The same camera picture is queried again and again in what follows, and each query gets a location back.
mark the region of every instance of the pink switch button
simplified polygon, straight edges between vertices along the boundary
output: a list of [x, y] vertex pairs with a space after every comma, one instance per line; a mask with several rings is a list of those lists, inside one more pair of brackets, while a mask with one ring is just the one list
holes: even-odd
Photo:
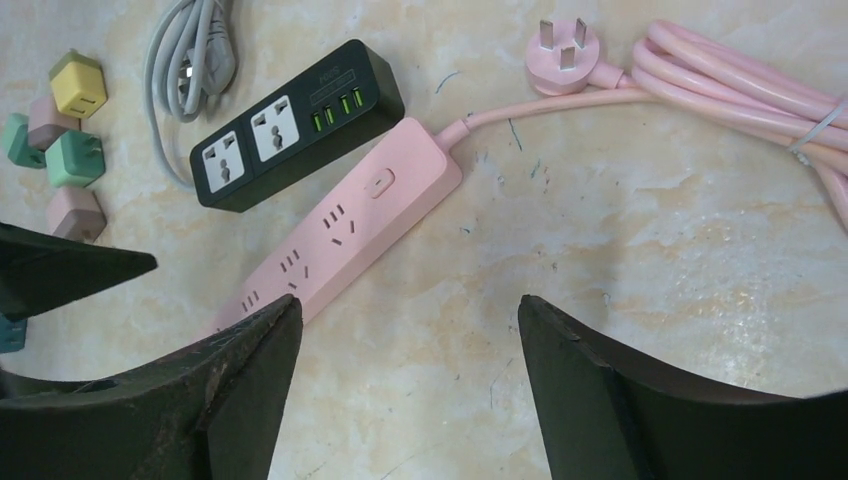
[[388, 168], [384, 168], [371, 177], [366, 189], [371, 198], [377, 198], [388, 190], [393, 183], [395, 183], [395, 174]]

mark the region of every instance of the white zip tie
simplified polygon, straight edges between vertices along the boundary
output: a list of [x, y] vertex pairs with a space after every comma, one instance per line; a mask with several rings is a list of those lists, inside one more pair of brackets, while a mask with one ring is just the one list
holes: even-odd
[[816, 138], [816, 135], [820, 134], [822, 130], [829, 127], [830, 124], [833, 123], [834, 120], [836, 120], [836, 117], [842, 115], [842, 111], [845, 110], [845, 107], [848, 107], [848, 97], [843, 96], [842, 101], [839, 102], [839, 105], [837, 105], [832, 112], [830, 112], [826, 117], [824, 117], [824, 119], [822, 119], [822, 121], [819, 122], [818, 125], [813, 127], [812, 130], [807, 132], [806, 135], [799, 138], [798, 141], [796, 141], [792, 145], [789, 145], [789, 148], [787, 148], [787, 150], [795, 154], [795, 156], [798, 157], [798, 161], [800, 161], [804, 165], [808, 167], [812, 166], [812, 164], [810, 163], [810, 159], [807, 158], [806, 155], [801, 153], [801, 147], [809, 143], [810, 140]]

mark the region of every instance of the pink cable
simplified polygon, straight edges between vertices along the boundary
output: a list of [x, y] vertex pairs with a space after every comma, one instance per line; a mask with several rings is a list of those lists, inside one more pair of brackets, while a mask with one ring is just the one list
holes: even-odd
[[[474, 114], [436, 139], [449, 150], [470, 131], [508, 118], [658, 100], [784, 147], [815, 128], [817, 133], [797, 151], [799, 157], [809, 158], [848, 228], [848, 108], [841, 110], [846, 102], [664, 20], [649, 26], [648, 36], [633, 49], [633, 60], [631, 76], [624, 75], [615, 90], [549, 97]], [[831, 114], [829, 125], [819, 126]]]

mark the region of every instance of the green usb port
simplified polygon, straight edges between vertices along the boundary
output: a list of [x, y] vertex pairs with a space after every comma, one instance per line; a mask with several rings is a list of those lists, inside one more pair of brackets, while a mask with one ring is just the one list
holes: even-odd
[[345, 112], [345, 115], [350, 113], [350, 100], [348, 100], [347, 95], [339, 97], [339, 103], [342, 105], [342, 111]]
[[362, 92], [359, 91], [359, 88], [353, 89], [353, 104], [357, 107], [362, 106]]
[[329, 105], [324, 107], [324, 117], [327, 119], [327, 125], [332, 125], [336, 122], [336, 119], [333, 117], [333, 109]]
[[321, 126], [321, 115], [319, 115], [318, 113], [312, 114], [312, 125], [315, 127], [316, 132], [321, 131], [321, 129], [323, 128]]

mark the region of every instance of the yellow plug adapter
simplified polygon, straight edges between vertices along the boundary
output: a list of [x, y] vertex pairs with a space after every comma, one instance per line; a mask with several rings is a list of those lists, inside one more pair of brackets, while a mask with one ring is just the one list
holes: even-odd
[[50, 69], [50, 89], [56, 108], [71, 117], [88, 118], [106, 103], [100, 64], [76, 50], [66, 53]]

